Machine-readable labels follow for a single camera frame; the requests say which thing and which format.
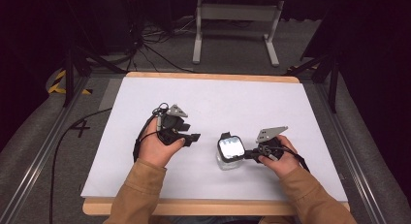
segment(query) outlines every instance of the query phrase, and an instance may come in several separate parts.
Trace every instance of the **yellow tape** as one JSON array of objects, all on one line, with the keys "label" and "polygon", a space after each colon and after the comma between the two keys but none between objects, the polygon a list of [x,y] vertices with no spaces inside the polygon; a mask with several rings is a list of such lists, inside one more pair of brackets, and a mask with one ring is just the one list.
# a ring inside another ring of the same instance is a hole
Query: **yellow tape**
[{"label": "yellow tape", "polygon": [[[48,89],[48,93],[66,94],[66,89],[58,87],[58,84],[63,80],[63,77],[65,75],[66,75],[66,70],[61,69],[60,73],[58,73],[58,75],[55,78],[54,82],[52,83],[51,87]],[[93,89],[84,89],[81,92],[81,94],[83,94],[83,95],[91,95],[92,93],[93,93]]]}]

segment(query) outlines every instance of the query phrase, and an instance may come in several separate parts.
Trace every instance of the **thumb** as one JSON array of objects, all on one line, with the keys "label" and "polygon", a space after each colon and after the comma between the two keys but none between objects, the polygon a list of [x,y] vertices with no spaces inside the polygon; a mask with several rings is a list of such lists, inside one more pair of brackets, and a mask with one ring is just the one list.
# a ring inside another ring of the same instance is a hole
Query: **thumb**
[{"label": "thumb", "polygon": [[171,145],[169,145],[169,147],[171,147],[172,149],[175,150],[175,152],[179,151],[185,143],[185,139],[181,138],[179,140],[176,140],[174,143],[172,143]]}]

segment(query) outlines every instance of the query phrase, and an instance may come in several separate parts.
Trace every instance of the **dark background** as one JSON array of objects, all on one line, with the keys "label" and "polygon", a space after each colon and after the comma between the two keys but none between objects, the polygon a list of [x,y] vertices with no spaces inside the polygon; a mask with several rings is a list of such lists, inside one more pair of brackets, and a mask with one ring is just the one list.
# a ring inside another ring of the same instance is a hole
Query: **dark background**
[{"label": "dark background", "polygon": [[[61,67],[68,48],[77,44],[101,55],[126,51],[135,41],[128,33],[131,22],[138,23],[139,31],[144,16],[170,30],[174,19],[192,15],[196,6],[196,0],[133,0],[140,3],[135,9],[139,12],[130,15],[124,1],[0,0],[0,149],[45,101],[46,81]],[[327,53],[344,39],[339,45],[340,72],[410,200],[411,12],[407,2],[321,3],[313,9],[309,2],[286,2],[283,18],[323,20],[305,56]]]}]

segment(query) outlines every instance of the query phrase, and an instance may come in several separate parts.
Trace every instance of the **wooden table edge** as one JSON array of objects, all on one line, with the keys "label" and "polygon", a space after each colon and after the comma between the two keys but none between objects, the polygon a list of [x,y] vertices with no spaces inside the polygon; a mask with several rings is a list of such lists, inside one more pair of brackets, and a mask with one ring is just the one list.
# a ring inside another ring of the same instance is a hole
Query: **wooden table edge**
[{"label": "wooden table edge", "polygon": [[[110,215],[114,198],[85,198],[87,215]],[[341,202],[348,210],[348,202]],[[160,199],[153,215],[256,215],[291,216],[296,210],[288,202]]]},{"label": "wooden table edge", "polygon": [[296,77],[283,76],[254,76],[254,75],[224,75],[224,74],[189,74],[189,73],[153,73],[130,72],[126,78],[163,78],[163,79],[192,79],[192,80],[244,80],[300,83]]},{"label": "wooden table edge", "polygon": [[[151,73],[130,72],[127,78],[169,78],[193,80],[245,80],[300,83],[295,77]],[[85,198],[82,210],[87,215],[110,215],[113,198]],[[348,210],[348,202],[342,202]],[[287,202],[270,201],[224,201],[224,200],[176,200],[160,199],[153,215],[296,215],[296,210]]]}]

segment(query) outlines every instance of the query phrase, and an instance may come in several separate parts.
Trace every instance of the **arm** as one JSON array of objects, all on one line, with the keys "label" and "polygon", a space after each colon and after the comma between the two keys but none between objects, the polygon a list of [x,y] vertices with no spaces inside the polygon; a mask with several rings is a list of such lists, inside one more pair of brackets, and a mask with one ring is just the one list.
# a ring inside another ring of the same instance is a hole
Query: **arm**
[{"label": "arm", "polygon": [[[297,152],[286,137],[277,138]],[[260,157],[259,160],[278,175],[281,186],[296,208],[302,223],[356,223],[351,213],[330,196],[320,182],[300,166],[293,155],[284,153],[276,162],[267,157]]]},{"label": "arm", "polygon": [[[147,126],[145,135],[156,131],[154,118]],[[182,148],[184,139],[165,146],[152,134],[142,141],[140,158],[133,165],[111,206],[111,215],[105,224],[149,223],[151,213],[157,207],[166,165],[171,157]]]}]

